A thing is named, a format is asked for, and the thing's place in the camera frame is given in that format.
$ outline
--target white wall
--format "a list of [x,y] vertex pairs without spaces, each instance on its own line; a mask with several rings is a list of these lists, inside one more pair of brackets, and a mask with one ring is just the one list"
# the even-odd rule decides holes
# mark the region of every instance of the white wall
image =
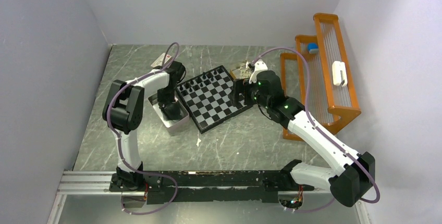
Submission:
[[85,0],[0,0],[0,222],[46,223],[108,57]]
[[110,43],[292,46],[339,0],[88,0]]
[[339,137],[376,158],[375,223],[440,223],[442,0],[340,0],[362,115]]

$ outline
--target marble tabletop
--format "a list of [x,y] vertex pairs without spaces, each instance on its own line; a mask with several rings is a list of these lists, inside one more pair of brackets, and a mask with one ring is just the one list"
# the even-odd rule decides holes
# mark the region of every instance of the marble tabletop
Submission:
[[[114,45],[96,94],[91,117],[74,166],[82,171],[114,171],[117,165],[115,140],[102,110],[112,81],[129,80],[151,70],[151,64],[167,45]],[[185,80],[224,65],[229,69],[243,60],[252,60],[268,47],[192,46],[180,48],[177,61],[187,69]],[[263,59],[280,75],[281,52]],[[298,67],[286,65],[287,94],[300,99]],[[143,121],[138,128],[138,147],[144,170],[256,170],[281,169],[293,159],[328,167],[304,142],[284,140],[282,127],[266,119],[253,107],[200,134],[190,119],[179,133],[170,135],[148,100],[144,101]]]

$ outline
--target wooden dish rack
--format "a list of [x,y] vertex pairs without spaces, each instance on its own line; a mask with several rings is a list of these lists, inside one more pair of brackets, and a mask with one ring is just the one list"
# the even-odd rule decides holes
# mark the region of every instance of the wooden dish rack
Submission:
[[[348,64],[347,54],[342,40],[338,16],[318,13],[313,16],[316,35],[297,35],[296,49],[299,51],[310,69],[309,110],[332,134],[338,133],[353,119],[361,114],[356,90]],[[316,43],[319,47],[317,54],[310,54],[307,50],[309,43]],[[305,104],[306,77],[302,60],[296,54],[282,53],[281,84],[286,91],[286,62],[296,61],[299,70],[299,84],[301,88],[302,104]],[[333,85],[332,63],[343,61],[346,65],[347,86]],[[297,135],[283,129],[283,138],[302,141]]]

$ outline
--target chessboard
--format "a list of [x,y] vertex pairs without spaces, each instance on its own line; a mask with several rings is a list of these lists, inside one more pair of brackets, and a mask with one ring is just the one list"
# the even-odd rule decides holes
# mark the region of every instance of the chessboard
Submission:
[[233,84],[233,78],[221,65],[177,85],[177,95],[201,133],[252,107],[244,105],[242,95],[241,106],[233,106],[228,97]]

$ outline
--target blue object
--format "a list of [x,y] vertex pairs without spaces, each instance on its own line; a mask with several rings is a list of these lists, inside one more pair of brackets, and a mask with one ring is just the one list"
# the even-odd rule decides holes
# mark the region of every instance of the blue object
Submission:
[[309,50],[310,54],[317,54],[319,52],[319,47],[316,43],[309,43],[307,45],[307,49]]

